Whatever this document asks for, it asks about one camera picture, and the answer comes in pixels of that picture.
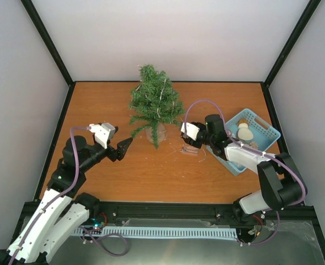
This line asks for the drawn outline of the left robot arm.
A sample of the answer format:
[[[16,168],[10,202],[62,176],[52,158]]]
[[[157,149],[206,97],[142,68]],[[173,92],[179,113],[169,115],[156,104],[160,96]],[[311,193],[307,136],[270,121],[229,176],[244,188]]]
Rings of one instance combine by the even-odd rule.
[[[89,145],[83,136],[69,138],[35,213],[9,247],[0,250],[0,264],[49,264],[76,228],[97,221],[99,199],[78,193],[85,173],[104,158],[122,160],[132,141],[130,137],[113,148]]]

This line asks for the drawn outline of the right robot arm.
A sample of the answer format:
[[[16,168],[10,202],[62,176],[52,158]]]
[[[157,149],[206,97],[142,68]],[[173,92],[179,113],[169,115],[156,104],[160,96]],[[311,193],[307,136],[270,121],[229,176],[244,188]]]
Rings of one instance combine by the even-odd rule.
[[[198,149],[206,145],[216,157],[257,174],[260,190],[232,204],[237,223],[244,223],[248,216],[259,211],[281,210],[299,204],[307,195],[307,187],[288,153],[274,155],[251,148],[232,137],[218,114],[208,115],[204,123],[183,122],[180,131],[186,144]]]

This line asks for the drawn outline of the clear battery box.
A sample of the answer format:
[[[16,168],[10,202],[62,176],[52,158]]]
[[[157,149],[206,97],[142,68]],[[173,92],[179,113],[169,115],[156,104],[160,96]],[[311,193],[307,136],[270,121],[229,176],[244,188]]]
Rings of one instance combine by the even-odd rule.
[[[193,155],[197,156],[199,153],[199,149],[196,147],[190,147],[190,146],[183,146],[182,147],[182,153],[186,155]]]

